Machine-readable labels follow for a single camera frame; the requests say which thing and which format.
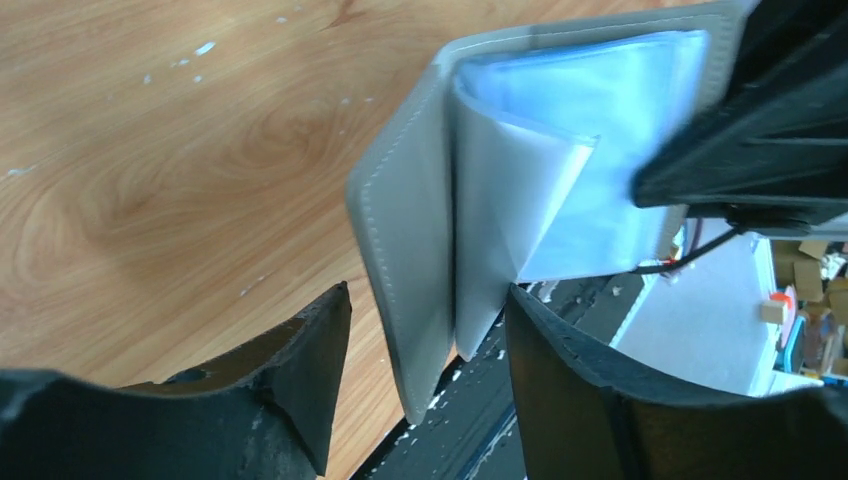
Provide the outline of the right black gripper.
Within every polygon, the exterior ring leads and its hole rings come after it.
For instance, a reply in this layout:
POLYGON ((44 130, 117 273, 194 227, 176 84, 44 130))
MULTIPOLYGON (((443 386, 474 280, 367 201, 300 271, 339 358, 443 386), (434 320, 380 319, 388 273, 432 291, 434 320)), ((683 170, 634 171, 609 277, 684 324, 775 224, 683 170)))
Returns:
POLYGON ((739 229, 813 229, 847 211, 847 3, 762 1, 719 109, 634 178, 642 208, 739 229))

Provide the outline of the grey card holder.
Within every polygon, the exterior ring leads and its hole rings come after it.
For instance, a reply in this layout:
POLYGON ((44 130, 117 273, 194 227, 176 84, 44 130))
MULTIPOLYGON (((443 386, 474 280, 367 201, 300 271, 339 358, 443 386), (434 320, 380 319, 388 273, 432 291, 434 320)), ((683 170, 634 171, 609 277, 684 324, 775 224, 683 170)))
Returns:
POLYGON ((354 167, 353 231, 406 419, 511 285, 632 270, 685 208, 636 173, 727 91, 750 1, 510 27, 442 47, 354 167))

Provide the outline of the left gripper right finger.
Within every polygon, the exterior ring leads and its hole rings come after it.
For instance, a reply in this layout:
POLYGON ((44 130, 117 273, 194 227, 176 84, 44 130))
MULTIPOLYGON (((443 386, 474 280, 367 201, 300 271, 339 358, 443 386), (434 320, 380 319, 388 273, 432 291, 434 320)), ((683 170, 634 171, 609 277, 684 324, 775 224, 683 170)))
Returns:
POLYGON ((766 397, 663 373, 564 322, 518 286, 504 308, 531 479, 843 479, 847 393, 766 397))

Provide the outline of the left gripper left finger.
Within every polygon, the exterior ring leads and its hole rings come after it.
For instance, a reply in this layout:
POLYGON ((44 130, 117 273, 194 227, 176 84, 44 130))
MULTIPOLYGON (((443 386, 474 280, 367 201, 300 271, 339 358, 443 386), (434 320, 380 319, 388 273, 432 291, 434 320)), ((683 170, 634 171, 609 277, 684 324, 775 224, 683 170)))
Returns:
POLYGON ((327 469, 352 318, 338 283, 161 383, 1 373, 5 479, 314 479, 327 469))

